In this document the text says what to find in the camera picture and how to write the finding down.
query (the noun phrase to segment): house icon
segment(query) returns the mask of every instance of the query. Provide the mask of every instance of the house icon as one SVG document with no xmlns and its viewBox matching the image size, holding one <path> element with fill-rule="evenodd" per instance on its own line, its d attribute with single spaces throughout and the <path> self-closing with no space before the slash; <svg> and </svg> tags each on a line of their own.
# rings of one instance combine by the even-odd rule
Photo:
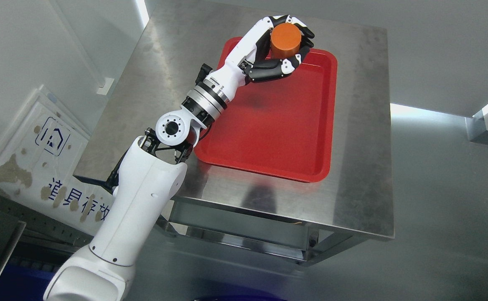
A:
<svg viewBox="0 0 488 301">
<path fill-rule="evenodd" d="M 60 124 L 55 118 L 49 117 L 34 142 L 36 145 L 45 144 L 47 152 L 60 156 L 70 135 L 68 128 Z"/>
</svg>

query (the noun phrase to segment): white panel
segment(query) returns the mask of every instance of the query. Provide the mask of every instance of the white panel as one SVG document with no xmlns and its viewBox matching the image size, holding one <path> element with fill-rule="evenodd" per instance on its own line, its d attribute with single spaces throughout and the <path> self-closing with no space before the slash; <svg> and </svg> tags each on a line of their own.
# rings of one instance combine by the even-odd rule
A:
<svg viewBox="0 0 488 301">
<path fill-rule="evenodd" d="M 114 198 L 72 177 L 88 143 L 86 134 L 38 90 L 22 111 L 28 113 L 0 145 L 0 194 L 95 234 Z"/>
</svg>

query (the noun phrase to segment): white robotic arm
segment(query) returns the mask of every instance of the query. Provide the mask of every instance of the white robotic arm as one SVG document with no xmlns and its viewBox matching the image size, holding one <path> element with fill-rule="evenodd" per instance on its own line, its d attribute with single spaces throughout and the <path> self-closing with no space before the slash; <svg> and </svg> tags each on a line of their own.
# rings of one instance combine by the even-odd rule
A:
<svg viewBox="0 0 488 301">
<path fill-rule="evenodd" d="M 293 23 L 300 29 L 300 51 L 288 59 L 265 60 L 271 29 L 281 23 Z M 119 186 L 114 190 L 111 212 L 93 240 L 58 270 L 43 299 L 122 300 L 131 286 L 145 240 L 183 183 L 187 170 L 184 162 L 198 143 L 200 130 L 219 118 L 238 87 L 289 76 L 313 46 L 309 40 L 313 37 L 295 17 L 265 17 L 229 53 L 222 68 L 209 74 L 210 67 L 204 65 L 181 110 L 162 115 L 155 129 L 148 128 L 145 136 L 132 143 L 119 163 Z M 156 156 L 168 149 L 179 152 L 175 164 Z"/>
</svg>

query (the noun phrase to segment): table top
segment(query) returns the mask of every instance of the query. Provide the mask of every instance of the table top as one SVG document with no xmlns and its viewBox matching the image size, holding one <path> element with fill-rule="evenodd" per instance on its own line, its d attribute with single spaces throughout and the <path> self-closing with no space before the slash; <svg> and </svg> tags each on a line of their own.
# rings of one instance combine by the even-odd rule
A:
<svg viewBox="0 0 488 301">
<path fill-rule="evenodd" d="M 105 180 L 135 137 L 179 109 L 202 63 L 229 38 L 279 12 L 159 0 L 74 175 Z M 173 198 L 332 231 L 394 238 L 387 32 L 298 15 L 338 60 L 330 173 L 317 183 L 212 166 L 194 154 Z"/>
</svg>

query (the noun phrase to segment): gray floor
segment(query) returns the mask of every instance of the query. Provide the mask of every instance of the gray floor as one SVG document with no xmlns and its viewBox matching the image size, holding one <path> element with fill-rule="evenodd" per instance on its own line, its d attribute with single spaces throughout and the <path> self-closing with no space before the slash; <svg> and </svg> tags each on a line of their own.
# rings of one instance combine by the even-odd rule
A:
<svg viewBox="0 0 488 301">
<path fill-rule="evenodd" d="M 488 145 L 464 118 L 393 107 L 396 240 L 310 268 L 152 232 L 129 300 L 271 294 L 288 300 L 487 300 Z"/>
<path fill-rule="evenodd" d="M 212 1 L 386 28 L 391 102 L 462 116 L 488 103 L 488 1 Z"/>
</svg>

